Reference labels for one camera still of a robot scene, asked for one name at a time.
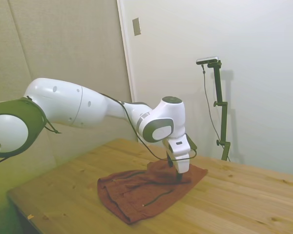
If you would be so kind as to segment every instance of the wood grain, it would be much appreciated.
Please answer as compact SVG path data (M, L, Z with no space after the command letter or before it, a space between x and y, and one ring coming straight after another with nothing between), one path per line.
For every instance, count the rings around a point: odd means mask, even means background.
M164 149L151 148L165 158ZM99 201L96 182L150 161L143 145L118 139L9 196L43 234L293 234L293 175L199 156L191 163L209 173L184 198L154 218L123 223Z

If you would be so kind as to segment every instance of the white wall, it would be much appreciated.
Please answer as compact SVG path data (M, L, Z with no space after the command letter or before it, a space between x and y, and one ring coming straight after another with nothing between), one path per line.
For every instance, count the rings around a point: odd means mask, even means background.
M197 58L218 55L232 161L293 173L293 0L121 0L138 101L183 99L187 132L220 158ZM142 34L133 35L139 17ZM207 72L210 103L216 98ZM220 131L220 108L212 117Z

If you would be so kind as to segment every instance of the switch plate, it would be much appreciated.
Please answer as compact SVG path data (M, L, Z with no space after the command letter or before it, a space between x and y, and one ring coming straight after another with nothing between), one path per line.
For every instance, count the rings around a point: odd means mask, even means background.
M133 19L132 20L132 25L133 25L133 32L135 36L141 34L141 28L140 28L140 21L139 18Z

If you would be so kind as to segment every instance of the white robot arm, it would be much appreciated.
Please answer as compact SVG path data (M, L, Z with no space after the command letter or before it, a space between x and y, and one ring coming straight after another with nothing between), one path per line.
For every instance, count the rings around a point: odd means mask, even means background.
M162 98L159 105L152 110L142 102L117 101L80 85L48 78L32 81L24 96L28 98L28 101L25 100L26 104L33 103L43 112L43 121L46 118L49 122L79 128L91 128L105 116L129 121L145 141L163 141L167 158L171 160L171 165L174 164L178 173L187 172L189 169L191 147L185 132L185 107L176 97ZM0 102L0 157L21 153L19 149L28 138L33 138L29 126L34 117L27 116L29 120L26 122L26 117L5 111L2 107L4 103Z

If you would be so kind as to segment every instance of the red towel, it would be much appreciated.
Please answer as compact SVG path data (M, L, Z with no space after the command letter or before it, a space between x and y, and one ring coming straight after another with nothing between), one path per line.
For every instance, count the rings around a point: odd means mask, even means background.
M100 178L101 202L127 224L153 217L181 199L207 170L190 165L180 181L167 161L150 162L147 170L126 171Z

